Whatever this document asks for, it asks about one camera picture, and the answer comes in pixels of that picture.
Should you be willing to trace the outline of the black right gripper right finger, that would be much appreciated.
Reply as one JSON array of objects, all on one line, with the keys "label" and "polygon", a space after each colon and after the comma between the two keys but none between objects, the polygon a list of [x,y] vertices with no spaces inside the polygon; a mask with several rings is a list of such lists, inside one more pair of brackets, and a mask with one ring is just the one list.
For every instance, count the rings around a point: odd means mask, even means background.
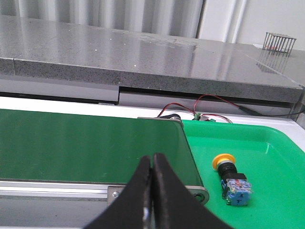
[{"label": "black right gripper right finger", "polygon": [[157,229],[230,229],[185,187],[166,156],[153,156],[152,199]]}]

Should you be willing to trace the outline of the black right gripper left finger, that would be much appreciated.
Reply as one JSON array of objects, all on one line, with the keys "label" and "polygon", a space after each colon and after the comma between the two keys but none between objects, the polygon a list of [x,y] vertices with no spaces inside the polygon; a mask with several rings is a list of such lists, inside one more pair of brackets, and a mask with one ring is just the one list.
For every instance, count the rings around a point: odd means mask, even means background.
[{"label": "black right gripper left finger", "polygon": [[143,156],[118,197],[86,229],[149,229],[151,227],[151,162]]}]

